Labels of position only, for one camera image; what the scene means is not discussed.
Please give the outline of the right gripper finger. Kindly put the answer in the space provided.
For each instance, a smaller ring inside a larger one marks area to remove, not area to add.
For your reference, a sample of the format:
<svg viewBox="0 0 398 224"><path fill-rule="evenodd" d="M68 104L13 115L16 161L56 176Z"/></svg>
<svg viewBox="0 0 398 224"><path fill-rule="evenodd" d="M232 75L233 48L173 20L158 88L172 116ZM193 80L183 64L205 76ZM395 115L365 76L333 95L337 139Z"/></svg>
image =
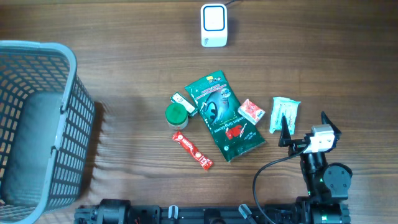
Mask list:
<svg viewBox="0 0 398 224"><path fill-rule="evenodd" d="M289 127L287 124L287 119L285 115L282 116L282 122L281 122L281 133L280 133L280 138L279 138L279 147L287 147L292 145L292 139L291 135L289 132Z"/></svg>
<svg viewBox="0 0 398 224"><path fill-rule="evenodd" d="M337 137L341 136L341 131L333 124L333 122L329 119L324 111L321 112L321 121L322 124L329 124L334 132L334 135Z"/></svg>

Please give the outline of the teal wipes packet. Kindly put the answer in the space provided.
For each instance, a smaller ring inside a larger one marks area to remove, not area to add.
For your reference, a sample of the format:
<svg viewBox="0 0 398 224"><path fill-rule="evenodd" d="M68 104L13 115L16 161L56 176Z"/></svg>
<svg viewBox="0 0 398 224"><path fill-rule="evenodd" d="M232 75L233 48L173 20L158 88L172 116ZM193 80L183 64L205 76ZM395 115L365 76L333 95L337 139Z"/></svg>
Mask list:
<svg viewBox="0 0 398 224"><path fill-rule="evenodd" d="M280 131L282 129L282 117L285 116L289 133L293 135L300 101L279 96L273 97L273 100L269 132L273 134L274 131Z"/></svg>

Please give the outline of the red white small packet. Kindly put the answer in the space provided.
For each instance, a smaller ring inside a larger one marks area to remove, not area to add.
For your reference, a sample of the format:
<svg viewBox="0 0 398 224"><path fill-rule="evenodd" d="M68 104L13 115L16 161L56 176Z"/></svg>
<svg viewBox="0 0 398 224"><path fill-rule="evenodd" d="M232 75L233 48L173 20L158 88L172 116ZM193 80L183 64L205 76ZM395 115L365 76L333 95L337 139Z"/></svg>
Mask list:
<svg viewBox="0 0 398 224"><path fill-rule="evenodd" d="M238 113L247 119L253 125L256 125L265 115L265 111L256 104L246 99L244 103L238 108Z"/></svg>

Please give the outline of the green 3M gloves pack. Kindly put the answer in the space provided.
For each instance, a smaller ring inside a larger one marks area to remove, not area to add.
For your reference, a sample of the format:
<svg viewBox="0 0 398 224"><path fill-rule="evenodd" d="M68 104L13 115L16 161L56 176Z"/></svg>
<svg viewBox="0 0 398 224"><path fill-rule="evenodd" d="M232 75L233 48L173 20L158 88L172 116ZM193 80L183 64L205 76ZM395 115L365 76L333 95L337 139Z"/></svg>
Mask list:
<svg viewBox="0 0 398 224"><path fill-rule="evenodd" d="M266 143L254 124L238 113L241 106L221 70L185 87L226 161Z"/></svg>

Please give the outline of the red Nescafe stick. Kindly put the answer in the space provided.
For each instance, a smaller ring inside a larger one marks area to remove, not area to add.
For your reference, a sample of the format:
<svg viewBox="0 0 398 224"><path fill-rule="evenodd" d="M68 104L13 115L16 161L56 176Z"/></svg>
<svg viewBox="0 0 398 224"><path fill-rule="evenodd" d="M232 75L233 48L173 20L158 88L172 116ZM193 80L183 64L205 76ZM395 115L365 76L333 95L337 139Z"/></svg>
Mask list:
<svg viewBox="0 0 398 224"><path fill-rule="evenodd" d="M196 145L189 141L181 131L177 131L172 136L172 139L178 142L202 166L204 170L208 170L213 165L213 161L201 153Z"/></svg>

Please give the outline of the green lid jar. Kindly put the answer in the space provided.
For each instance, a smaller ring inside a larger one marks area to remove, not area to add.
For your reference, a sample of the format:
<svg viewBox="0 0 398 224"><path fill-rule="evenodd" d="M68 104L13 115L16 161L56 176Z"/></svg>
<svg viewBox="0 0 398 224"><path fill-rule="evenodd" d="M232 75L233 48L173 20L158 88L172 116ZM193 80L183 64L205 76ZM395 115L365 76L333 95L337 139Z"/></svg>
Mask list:
<svg viewBox="0 0 398 224"><path fill-rule="evenodd" d="M187 110L179 103L168 105L165 110L165 118L169 126L174 130L182 130L188 124Z"/></svg>

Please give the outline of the small green white box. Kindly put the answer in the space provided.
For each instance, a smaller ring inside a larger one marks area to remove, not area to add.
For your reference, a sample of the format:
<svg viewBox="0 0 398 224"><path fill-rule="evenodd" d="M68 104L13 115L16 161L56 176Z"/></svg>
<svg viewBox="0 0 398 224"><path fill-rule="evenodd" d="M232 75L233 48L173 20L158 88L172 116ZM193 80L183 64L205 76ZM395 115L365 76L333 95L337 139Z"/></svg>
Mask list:
<svg viewBox="0 0 398 224"><path fill-rule="evenodd" d="M172 103L178 103L181 104L185 107L188 117L192 118L194 117L197 113L198 110L197 108L189 102L180 92L175 92L171 97L170 100Z"/></svg>

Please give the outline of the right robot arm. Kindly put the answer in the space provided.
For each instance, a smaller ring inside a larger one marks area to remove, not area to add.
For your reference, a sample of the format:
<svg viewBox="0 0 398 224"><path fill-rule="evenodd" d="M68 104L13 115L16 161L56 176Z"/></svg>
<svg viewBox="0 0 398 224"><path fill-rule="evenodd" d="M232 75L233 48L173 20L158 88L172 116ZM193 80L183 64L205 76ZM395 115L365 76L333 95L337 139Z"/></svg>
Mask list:
<svg viewBox="0 0 398 224"><path fill-rule="evenodd" d="M326 153L336 147L341 131L321 113L320 125L302 139L292 139L287 118L282 117L280 147L288 147L288 155L300 157L300 168L308 195L297 197L292 204L269 208L276 223L336 223L351 222L349 208L343 202L348 199L352 170L342 163L326 161Z"/></svg>

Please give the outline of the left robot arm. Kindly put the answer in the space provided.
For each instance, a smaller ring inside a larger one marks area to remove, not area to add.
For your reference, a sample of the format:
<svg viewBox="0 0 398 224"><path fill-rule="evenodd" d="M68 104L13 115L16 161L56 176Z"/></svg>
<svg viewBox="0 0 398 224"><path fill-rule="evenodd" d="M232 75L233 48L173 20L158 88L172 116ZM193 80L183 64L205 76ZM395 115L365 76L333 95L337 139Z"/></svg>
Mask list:
<svg viewBox="0 0 398 224"><path fill-rule="evenodd" d="M102 199L96 206L92 219L96 223L125 224L128 221L131 202L120 199Z"/></svg>

